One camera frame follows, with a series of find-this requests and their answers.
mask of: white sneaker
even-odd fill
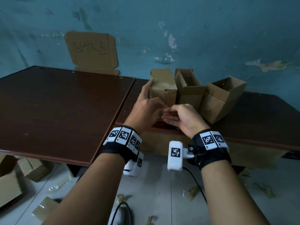
[[[113,220],[113,215],[115,214],[115,210],[116,208],[112,210],[107,225],[111,225]],[[123,225],[123,224],[124,224],[124,210],[122,209],[122,207],[119,207],[117,214],[115,215],[115,219],[113,220],[113,225]]]

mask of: forearm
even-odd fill
[[[44,224],[107,224],[124,166],[119,154],[100,154]]]
[[[212,225],[269,224],[227,160],[201,170]]]

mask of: hand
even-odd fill
[[[210,128],[190,104],[167,107],[161,118],[165,123],[179,127],[191,139],[196,133]]]
[[[158,97],[147,99],[148,91],[153,82],[154,80],[151,79],[143,86],[137,102],[124,123],[124,125],[134,128],[137,134],[141,134],[146,128],[151,127],[157,121],[159,115],[163,113],[163,108],[166,107]]]

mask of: brown table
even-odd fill
[[[147,81],[136,79],[116,125],[125,122]],[[229,142],[300,151],[300,112],[275,95],[245,92],[230,114],[209,125]],[[183,134],[164,122],[154,124],[151,131]]]
[[[90,165],[134,80],[37,66],[0,79],[0,152]]]

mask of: left hand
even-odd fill
[[[139,135],[157,121],[163,108],[166,107],[163,101],[158,97],[152,99],[147,98],[148,91],[153,82],[154,80],[151,79],[142,87],[142,92],[124,123],[124,125],[134,128]]]

